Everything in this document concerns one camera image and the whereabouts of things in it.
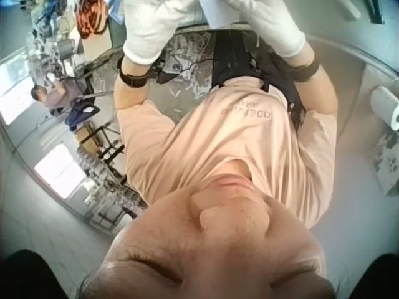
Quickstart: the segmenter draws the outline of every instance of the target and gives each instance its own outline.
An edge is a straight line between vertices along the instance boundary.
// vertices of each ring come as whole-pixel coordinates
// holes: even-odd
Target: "black wristband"
[[[310,65],[307,66],[292,67],[287,65],[286,72],[295,82],[307,82],[317,73],[319,69],[320,62],[315,59]]]
[[[119,76],[122,79],[122,81],[127,84],[129,87],[132,88],[140,88],[143,87],[147,84],[148,81],[148,74],[150,70],[148,70],[147,73],[145,73],[142,76],[131,76],[131,75],[125,75],[122,72],[122,68],[119,69]]]

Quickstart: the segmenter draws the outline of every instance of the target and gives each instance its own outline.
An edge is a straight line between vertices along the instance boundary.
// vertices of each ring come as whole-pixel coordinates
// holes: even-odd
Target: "white paper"
[[[199,0],[211,29],[229,26],[239,21],[239,12],[222,0]]]

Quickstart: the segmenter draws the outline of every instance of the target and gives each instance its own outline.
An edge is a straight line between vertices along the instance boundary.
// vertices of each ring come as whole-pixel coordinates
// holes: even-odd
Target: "window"
[[[35,102],[31,97],[32,87],[32,78],[25,78],[0,98],[0,112],[7,125]]]
[[[23,55],[0,65],[0,113],[7,125],[35,101],[31,97],[33,80]]]
[[[63,144],[57,145],[34,169],[64,199],[86,178]]]

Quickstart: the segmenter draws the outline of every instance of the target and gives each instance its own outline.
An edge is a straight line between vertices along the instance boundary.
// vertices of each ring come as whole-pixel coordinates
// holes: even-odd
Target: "wire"
[[[200,61],[193,62],[187,69],[183,69],[183,70],[181,70],[180,72],[181,72],[181,73],[186,72],[187,70],[190,70],[190,68],[192,68],[194,65],[196,65],[196,64],[202,64],[203,62],[210,61],[210,60],[214,61],[213,58],[207,58],[207,59],[203,59],[203,60],[200,60]]]
[[[107,28],[107,19],[108,10],[104,0],[79,1],[76,9],[76,24],[83,39],[91,34],[103,34]]]

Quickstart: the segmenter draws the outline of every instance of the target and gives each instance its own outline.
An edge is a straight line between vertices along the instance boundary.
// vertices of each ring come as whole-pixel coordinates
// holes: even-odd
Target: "hand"
[[[152,64],[192,2],[194,0],[124,0],[125,55],[137,64]]]
[[[47,73],[47,79],[52,83],[56,80],[54,73]]]
[[[292,57],[305,46],[305,34],[298,29],[283,0],[225,1],[247,19],[277,55]]]

